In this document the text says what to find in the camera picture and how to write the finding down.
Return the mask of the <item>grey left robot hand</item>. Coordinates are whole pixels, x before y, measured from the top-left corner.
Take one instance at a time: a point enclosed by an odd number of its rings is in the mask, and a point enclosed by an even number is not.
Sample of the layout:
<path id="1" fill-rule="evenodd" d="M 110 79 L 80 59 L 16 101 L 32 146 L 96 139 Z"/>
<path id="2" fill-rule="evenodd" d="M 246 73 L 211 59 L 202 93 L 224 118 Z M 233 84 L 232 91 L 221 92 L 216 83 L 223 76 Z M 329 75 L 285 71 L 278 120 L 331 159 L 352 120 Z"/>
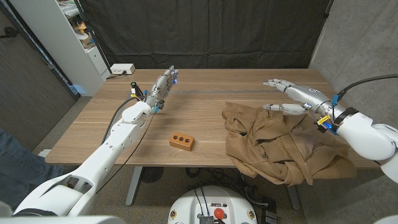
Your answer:
<path id="1" fill-rule="evenodd" d="M 153 84 L 145 102 L 153 109 L 160 110 L 164 107 L 164 101 L 171 88 L 177 83 L 178 70 L 171 65 Z"/>

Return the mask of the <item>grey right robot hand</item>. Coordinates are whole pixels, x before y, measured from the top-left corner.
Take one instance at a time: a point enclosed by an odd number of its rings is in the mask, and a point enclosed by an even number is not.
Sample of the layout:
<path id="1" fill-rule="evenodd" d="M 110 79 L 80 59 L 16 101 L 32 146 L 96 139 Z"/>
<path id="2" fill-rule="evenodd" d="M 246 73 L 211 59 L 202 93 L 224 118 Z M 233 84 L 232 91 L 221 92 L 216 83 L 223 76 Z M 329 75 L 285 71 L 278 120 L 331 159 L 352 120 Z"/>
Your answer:
<path id="1" fill-rule="evenodd" d="M 311 111 L 312 113 L 320 114 L 322 117 L 333 117 L 331 100 L 319 90 L 276 78 L 270 79 L 263 84 L 276 88 L 285 93 L 291 100 L 299 102 L 299 104 L 264 105 L 263 108 L 266 110 L 281 111 L 284 114 L 295 116 L 305 114 L 306 111 Z"/>

